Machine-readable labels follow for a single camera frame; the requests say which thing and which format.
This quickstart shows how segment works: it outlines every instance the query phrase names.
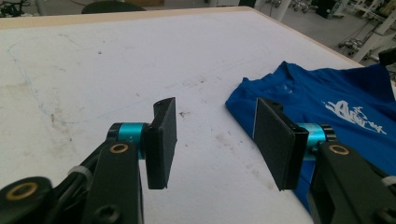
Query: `white table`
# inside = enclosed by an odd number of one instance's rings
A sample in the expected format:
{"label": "white table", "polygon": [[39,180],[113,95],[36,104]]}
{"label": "white table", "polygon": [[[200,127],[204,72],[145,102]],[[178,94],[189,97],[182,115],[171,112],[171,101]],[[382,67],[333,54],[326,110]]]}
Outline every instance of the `white table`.
{"label": "white table", "polygon": [[224,102],[282,61],[357,63],[248,7],[2,19],[0,36],[0,188],[34,175],[56,186],[111,124],[151,122],[175,96],[168,189],[148,190],[140,164],[147,223],[312,222]]}

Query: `blue cloth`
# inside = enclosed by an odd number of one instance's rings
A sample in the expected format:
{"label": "blue cloth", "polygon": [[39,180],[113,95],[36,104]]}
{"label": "blue cloth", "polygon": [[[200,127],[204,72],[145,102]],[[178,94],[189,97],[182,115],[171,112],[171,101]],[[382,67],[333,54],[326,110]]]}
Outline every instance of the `blue cloth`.
{"label": "blue cloth", "polygon": [[[281,103],[296,123],[330,124],[338,141],[358,150],[387,174],[396,175],[396,102],[389,73],[382,65],[307,71],[283,62],[261,79],[244,77],[226,106],[250,137],[258,97]],[[314,161],[303,162],[294,191],[307,209],[314,167]]]}

